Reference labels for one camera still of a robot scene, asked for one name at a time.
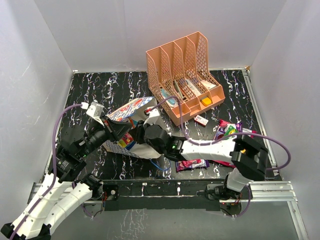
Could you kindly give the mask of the orange pink fruit snack packet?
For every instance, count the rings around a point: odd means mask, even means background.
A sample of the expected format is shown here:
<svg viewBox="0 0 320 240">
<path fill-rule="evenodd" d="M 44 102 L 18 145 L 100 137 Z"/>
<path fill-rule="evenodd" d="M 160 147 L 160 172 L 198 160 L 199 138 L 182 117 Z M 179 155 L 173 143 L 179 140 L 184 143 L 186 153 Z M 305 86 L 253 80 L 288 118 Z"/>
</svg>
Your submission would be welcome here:
<svg viewBox="0 0 320 240">
<path fill-rule="evenodd" d="M 128 151 L 135 145 L 134 138 L 127 132 L 119 141 L 118 145 Z"/>
</svg>

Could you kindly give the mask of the blue checkered paper bag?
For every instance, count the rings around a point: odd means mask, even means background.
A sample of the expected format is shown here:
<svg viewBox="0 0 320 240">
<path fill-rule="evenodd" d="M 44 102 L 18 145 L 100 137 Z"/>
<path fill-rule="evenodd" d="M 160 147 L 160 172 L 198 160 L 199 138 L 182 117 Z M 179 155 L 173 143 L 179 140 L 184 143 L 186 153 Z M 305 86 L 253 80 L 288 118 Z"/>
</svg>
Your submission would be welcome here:
<svg viewBox="0 0 320 240">
<path fill-rule="evenodd" d="M 147 108 L 154 107 L 156 104 L 157 100 L 153 96 L 135 98 L 112 113 L 109 113 L 107 116 L 114 121 L 131 123 L 132 128 L 134 128 L 138 125 L 139 121 L 145 121 L 147 119 L 144 111 Z M 103 147 L 110 153 L 146 160 L 157 159 L 161 156 L 151 146 L 146 143 L 138 144 L 136 141 L 130 150 L 120 147 L 118 142 L 113 143 L 109 140 L 103 144 Z"/>
</svg>

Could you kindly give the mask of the green yellow snack packet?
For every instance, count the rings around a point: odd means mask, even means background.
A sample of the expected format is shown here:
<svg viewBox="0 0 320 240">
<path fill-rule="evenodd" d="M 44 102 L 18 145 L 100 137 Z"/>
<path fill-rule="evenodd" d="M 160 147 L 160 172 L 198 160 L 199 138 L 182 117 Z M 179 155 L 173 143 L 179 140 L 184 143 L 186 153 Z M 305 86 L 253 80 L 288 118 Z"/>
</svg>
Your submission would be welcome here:
<svg viewBox="0 0 320 240">
<path fill-rule="evenodd" d="M 237 130 L 237 127 L 230 124 L 226 127 L 224 136 L 228 136 L 228 135 L 238 133 L 238 132 L 239 131 Z"/>
</svg>

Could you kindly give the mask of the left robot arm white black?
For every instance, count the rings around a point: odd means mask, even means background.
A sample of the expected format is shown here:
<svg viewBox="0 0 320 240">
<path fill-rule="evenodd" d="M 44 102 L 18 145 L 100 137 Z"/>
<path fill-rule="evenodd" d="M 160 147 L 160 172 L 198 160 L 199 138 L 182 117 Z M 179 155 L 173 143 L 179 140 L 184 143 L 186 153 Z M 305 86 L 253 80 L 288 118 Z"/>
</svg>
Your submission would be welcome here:
<svg viewBox="0 0 320 240">
<path fill-rule="evenodd" d="M 49 240 L 78 206 L 103 195 L 103 182 L 93 174 L 76 180 L 86 166 L 85 157 L 106 141 L 116 143 L 131 127 L 108 117 L 94 121 L 88 130 L 70 127 L 54 146 L 51 168 L 37 193 L 16 220 L 3 225 L 1 233 L 9 240 Z"/>
</svg>

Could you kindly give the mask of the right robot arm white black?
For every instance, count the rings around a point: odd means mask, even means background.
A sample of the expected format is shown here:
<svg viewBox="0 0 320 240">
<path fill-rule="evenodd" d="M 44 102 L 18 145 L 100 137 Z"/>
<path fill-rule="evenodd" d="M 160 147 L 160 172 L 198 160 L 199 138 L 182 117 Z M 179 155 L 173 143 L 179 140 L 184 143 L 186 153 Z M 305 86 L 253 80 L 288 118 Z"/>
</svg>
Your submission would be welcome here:
<svg viewBox="0 0 320 240">
<path fill-rule="evenodd" d="M 263 181 L 266 176 L 268 149 L 243 132 L 212 142 L 171 136 L 157 124 L 141 122 L 130 134 L 138 144 L 147 144 L 171 161 L 203 159 L 234 165 L 222 185 L 207 187 L 206 195 L 209 199 L 237 199 L 249 182 Z"/>
</svg>

